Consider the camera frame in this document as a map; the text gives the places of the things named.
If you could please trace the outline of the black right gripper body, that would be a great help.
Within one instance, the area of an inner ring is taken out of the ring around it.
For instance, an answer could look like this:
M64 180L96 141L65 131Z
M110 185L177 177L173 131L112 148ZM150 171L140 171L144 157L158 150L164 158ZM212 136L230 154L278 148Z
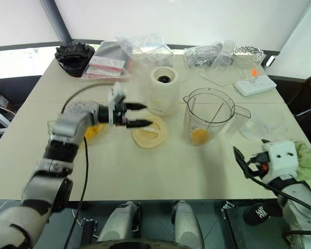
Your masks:
M259 153L250 158L246 163L246 178L259 177L262 179L268 173L269 156L268 153ZM252 170L249 166L253 164L256 170Z

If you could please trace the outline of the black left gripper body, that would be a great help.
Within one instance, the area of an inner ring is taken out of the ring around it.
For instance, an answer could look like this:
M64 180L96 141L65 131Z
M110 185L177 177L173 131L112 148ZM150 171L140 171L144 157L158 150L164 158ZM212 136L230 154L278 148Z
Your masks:
M115 109L113 111L114 124L116 126L126 126L129 121L126 117L127 107L124 102L115 104Z

